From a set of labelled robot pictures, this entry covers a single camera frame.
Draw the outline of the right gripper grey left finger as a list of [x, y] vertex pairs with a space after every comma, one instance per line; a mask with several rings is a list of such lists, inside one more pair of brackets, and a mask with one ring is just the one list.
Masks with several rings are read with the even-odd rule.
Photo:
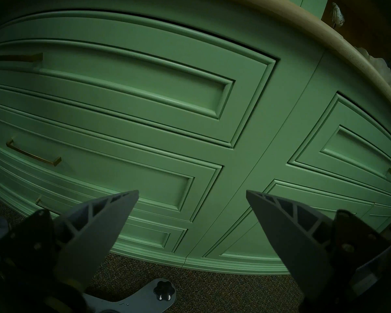
[[30, 275], [86, 288], [137, 203], [132, 190], [89, 200], [52, 218], [40, 208], [0, 239], [0, 258]]

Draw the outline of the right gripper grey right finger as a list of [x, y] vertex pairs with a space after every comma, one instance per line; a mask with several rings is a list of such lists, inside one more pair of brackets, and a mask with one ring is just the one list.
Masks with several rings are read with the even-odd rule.
[[331, 219], [266, 193], [246, 190], [246, 199], [308, 302], [351, 302], [384, 275], [391, 242], [348, 210]]

